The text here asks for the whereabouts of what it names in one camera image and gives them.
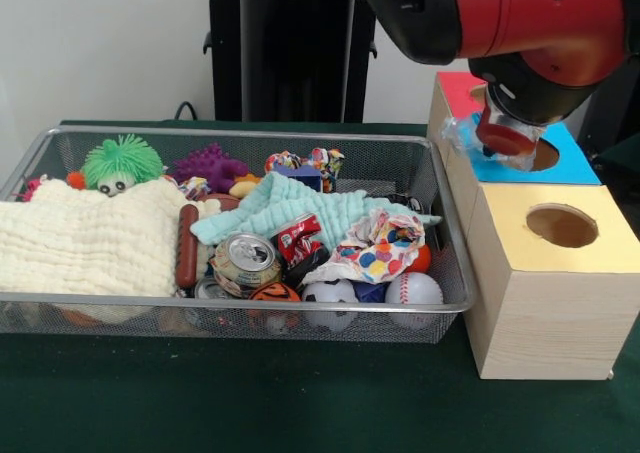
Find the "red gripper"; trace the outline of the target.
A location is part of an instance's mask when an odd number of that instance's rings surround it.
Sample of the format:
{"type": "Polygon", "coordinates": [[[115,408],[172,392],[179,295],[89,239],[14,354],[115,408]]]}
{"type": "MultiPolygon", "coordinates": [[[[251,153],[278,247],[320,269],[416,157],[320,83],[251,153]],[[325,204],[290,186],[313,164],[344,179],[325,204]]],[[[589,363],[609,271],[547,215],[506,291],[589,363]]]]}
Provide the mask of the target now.
{"type": "Polygon", "coordinates": [[[538,141],[536,127],[490,107],[484,108],[476,135],[493,153],[511,157],[532,154],[538,141]]]}

